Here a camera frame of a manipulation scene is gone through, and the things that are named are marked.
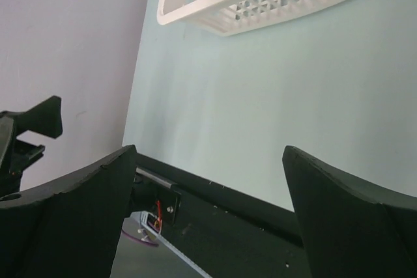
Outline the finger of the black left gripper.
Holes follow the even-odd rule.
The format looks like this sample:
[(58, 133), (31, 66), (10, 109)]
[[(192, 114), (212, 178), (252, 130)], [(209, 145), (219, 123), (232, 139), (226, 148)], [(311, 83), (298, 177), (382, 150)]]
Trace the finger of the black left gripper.
[(31, 131), (56, 139), (63, 133), (62, 99), (51, 96), (28, 111), (2, 111), (1, 117), (10, 117), (16, 125), (16, 135)]

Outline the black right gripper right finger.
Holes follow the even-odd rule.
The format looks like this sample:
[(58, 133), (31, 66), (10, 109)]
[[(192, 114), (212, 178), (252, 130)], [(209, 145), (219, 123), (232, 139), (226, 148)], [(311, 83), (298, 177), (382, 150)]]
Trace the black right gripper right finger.
[(416, 197), (295, 146), (282, 162), (313, 277), (416, 276)]

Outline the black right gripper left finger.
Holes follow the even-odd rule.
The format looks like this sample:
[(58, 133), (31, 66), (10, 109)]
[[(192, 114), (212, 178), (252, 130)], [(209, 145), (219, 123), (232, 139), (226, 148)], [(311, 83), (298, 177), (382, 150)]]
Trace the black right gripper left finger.
[(1, 197), (2, 277), (109, 277), (134, 182), (136, 148)]

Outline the black table front rail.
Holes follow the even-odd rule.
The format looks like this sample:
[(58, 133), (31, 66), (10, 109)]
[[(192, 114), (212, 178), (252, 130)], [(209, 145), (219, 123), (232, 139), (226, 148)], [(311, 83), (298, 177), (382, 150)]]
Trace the black table front rail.
[(129, 214), (203, 277), (310, 277), (294, 212), (136, 156)]

